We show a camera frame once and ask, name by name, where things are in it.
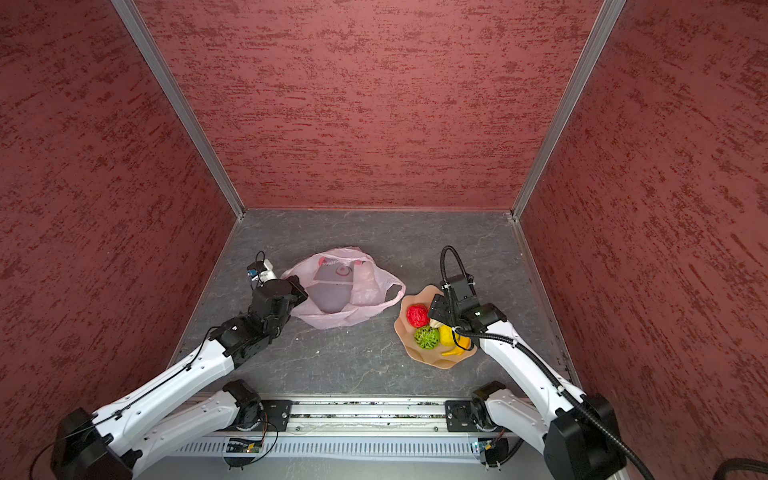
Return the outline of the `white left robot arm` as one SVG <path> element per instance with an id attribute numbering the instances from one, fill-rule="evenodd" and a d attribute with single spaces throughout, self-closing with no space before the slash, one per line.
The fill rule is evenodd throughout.
<path id="1" fill-rule="evenodd" d="M 133 479 L 159 459 L 211 432 L 267 429 L 261 397 L 242 380 L 184 404 L 269 346 L 308 295 L 298 277 L 252 291 L 248 312 L 209 329 L 190 355 L 124 397 L 89 413 L 78 408 L 58 426 L 51 470 L 58 479 Z"/>

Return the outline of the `yellow fake lemon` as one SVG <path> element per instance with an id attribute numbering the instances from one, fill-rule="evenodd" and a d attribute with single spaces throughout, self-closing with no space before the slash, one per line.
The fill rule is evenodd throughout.
<path id="1" fill-rule="evenodd" d="M 459 336 L 453 331 L 453 329 L 447 325 L 442 325 L 438 328 L 439 341 L 442 346 L 455 347 Z"/>

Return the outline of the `green fake fruit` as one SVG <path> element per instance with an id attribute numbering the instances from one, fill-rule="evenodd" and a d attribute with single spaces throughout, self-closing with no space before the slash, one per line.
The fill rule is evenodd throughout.
<path id="1" fill-rule="evenodd" d="M 430 326 L 417 329 L 413 339 L 416 345 L 424 350 L 433 350 L 440 344 L 438 329 Z"/>

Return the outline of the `yellow fake banana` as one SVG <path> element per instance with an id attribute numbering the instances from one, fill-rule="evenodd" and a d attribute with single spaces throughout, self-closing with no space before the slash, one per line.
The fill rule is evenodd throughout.
<path id="1" fill-rule="evenodd" d="M 442 352 L 443 357 L 449 356 L 461 356 L 464 352 L 472 349 L 472 342 L 469 338 L 458 336 L 448 336 L 440 340 L 442 346 L 445 346 L 446 351 Z"/>

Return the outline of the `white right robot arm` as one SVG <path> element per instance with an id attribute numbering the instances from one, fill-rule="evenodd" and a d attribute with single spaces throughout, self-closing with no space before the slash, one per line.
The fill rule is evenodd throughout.
<path id="1" fill-rule="evenodd" d="M 499 383 L 488 384 L 477 394 L 482 420 L 532 446 L 555 479 L 609 479 L 627 466 L 607 400 L 586 396 L 550 367 L 495 305 L 480 302 L 470 276 L 443 280 L 441 290 L 430 314 L 469 338 L 525 394 L 520 399 Z"/>

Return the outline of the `red fake fruit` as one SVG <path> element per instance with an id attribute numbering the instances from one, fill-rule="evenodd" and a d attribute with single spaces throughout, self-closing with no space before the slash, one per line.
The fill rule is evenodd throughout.
<path id="1" fill-rule="evenodd" d="M 413 304 L 406 310 L 406 320 L 414 329 L 427 327 L 430 324 L 428 309 L 423 304 Z"/>

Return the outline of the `pink plastic bag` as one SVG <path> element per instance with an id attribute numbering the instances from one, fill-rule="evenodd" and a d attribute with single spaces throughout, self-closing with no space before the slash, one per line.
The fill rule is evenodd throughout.
<path id="1" fill-rule="evenodd" d="M 314 254 L 282 275 L 292 276 L 308 294 L 292 315 L 320 330 L 365 322 L 398 304 L 406 292 L 402 280 L 357 247 Z"/>

